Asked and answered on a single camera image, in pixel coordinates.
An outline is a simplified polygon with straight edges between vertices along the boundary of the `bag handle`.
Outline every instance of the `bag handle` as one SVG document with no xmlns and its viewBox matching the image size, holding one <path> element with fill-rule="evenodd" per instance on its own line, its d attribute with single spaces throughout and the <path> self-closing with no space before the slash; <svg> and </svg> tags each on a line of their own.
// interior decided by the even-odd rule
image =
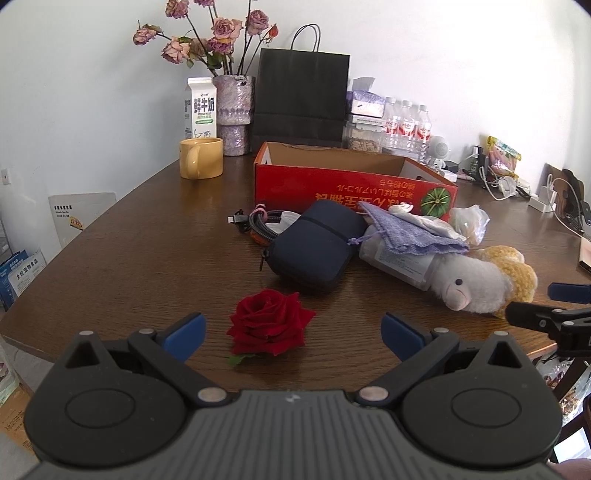
<svg viewBox="0 0 591 480">
<path fill-rule="evenodd" d="M 311 23 L 308 25 L 304 25 L 303 27 L 300 27 L 300 29 L 297 32 L 295 32 L 293 40 L 291 40 L 290 50 L 294 49 L 294 43 L 296 41 L 297 36 L 308 27 L 310 27 L 310 28 L 312 28 L 312 30 L 314 30 L 314 36 L 316 37 L 312 51 L 319 51 L 320 50 L 320 40 L 322 39 L 322 33 L 320 31 L 320 26 L 317 23 Z"/>
</svg>

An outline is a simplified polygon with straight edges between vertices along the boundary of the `glittery vase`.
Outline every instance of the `glittery vase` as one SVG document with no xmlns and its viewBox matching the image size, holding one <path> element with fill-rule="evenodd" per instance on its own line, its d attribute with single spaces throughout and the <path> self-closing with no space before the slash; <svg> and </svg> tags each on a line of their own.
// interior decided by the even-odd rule
<svg viewBox="0 0 591 480">
<path fill-rule="evenodd" d="M 219 125 L 217 136 L 223 140 L 223 154 L 227 157 L 246 155 L 251 150 L 248 125 Z"/>
<path fill-rule="evenodd" d="M 254 114 L 255 78 L 218 75 L 212 82 L 217 88 L 217 131 L 224 140 L 224 155 L 245 155 L 250 152 L 246 126 L 252 123 Z"/>
</svg>

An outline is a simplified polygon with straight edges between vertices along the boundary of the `blue gripper pad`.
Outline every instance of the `blue gripper pad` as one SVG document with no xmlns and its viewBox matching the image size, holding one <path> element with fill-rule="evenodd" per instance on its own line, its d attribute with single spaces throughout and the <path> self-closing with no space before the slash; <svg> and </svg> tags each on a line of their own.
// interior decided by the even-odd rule
<svg viewBox="0 0 591 480">
<path fill-rule="evenodd" d="M 382 318 L 380 331 L 384 345 L 402 362 L 426 345 L 425 338 L 421 334 L 391 313 L 387 313 Z"/>
<path fill-rule="evenodd" d="M 205 340 L 207 320 L 202 314 L 182 320 L 183 325 L 168 334 L 161 346 L 177 360 L 185 363 Z"/>
<path fill-rule="evenodd" d="M 591 286 L 575 283 L 551 283 L 548 285 L 551 300 L 569 301 L 570 303 L 591 303 Z"/>
</svg>

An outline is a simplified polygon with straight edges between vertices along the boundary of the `white plastic bottle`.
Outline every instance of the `white plastic bottle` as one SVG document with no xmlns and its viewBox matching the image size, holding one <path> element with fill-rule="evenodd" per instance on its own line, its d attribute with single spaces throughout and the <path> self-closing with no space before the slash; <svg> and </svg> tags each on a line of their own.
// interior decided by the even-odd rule
<svg viewBox="0 0 591 480">
<path fill-rule="evenodd" d="M 427 147 L 431 138 L 432 126 L 427 106 L 420 105 L 418 107 L 417 124 L 413 133 L 413 151 L 418 155 L 419 162 L 425 162 L 427 159 Z"/>
<path fill-rule="evenodd" d="M 382 146 L 394 148 L 396 146 L 398 128 L 400 127 L 400 111 L 398 105 L 396 105 L 396 99 L 393 97 L 386 97 L 384 119 L 386 120 L 386 128 L 383 134 L 384 140 Z"/>
<path fill-rule="evenodd" d="M 411 108 L 412 102 L 405 100 L 402 102 L 402 110 L 400 110 L 400 126 L 398 127 L 398 138 L 396 141 L 396 148 L 401 150 L 412 150 L 413 147 L 413 133 L 417 124 Z"/>
</svg>

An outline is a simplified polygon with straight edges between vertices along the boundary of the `white container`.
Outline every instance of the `white container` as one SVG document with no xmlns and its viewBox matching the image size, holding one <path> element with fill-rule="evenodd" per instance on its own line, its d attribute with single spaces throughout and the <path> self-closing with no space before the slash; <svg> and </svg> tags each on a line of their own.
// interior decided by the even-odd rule
<svg viewBox="0 0 591 480">
<path fill-rule="evenodd" d="M 187 79 L 185 98 L 185 139 L 217 136 L 217 88 L 211 77 Z"/>
<path fill-rule="evenodd" d="M 376 231 L 376 228 L 370 225 L 364 236 L 372 235 Z M 361 244 L 359 258 L 419 290 L 426 291 L 431 284 L 433 272 L 439 266 L 441 255 L 393 254 L 386 248 L 382 236 L 375 235 Z"/>
<path fill-rule="evenodd" d="M 380 153 L 385 125 L 382 118 L 349 115 L 343 132 L 343 146 L 350 150 Z"/>
</svg>

